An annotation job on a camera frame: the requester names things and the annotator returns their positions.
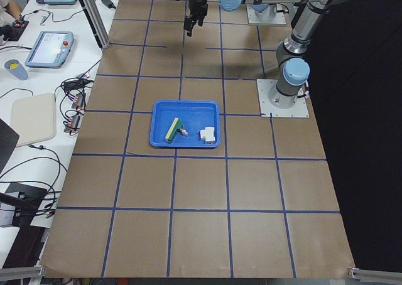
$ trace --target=white mounting plate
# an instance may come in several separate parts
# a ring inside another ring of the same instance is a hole
[[[295,105],[289,109],[280,109],[274,106],[268,99],[268,92],[272,86],[276,85],[277,80],[275,79],[258,79],[258,98],[259,98],[259,109],[261,111],[261,117],[310,117],[308,115],[308,109],[306,105],[306,99],[297,99]],[[303,94],[303,89],[299,90],[298,95]]]
[[[282,10],[280,4],[276,5],[277,10]],[[283,13],[269,14],[268,10],[262,13],[256,12],[250,4],[247,5],[247,16],[249,24],[263,24],[267,26],[286,26],[285,15]]]

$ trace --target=black plug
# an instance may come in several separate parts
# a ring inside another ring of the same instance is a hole
[[[107,6],[109,9],[116,8],[116,6],[114,5],[114,3],[111,0],[100,0],[100,1],[102,1],[102,4]]]

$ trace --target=blue tray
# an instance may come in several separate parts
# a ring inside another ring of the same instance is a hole
[[[178,117],[188,136],[178,133],[171,143],[165,141],[173,120]],[[215,143],[200,139],[200,130],[215,127]],[[220,144],[219,104],[214,101],[159,100],[153,106],[149,142],[164,148],[215,148]]]

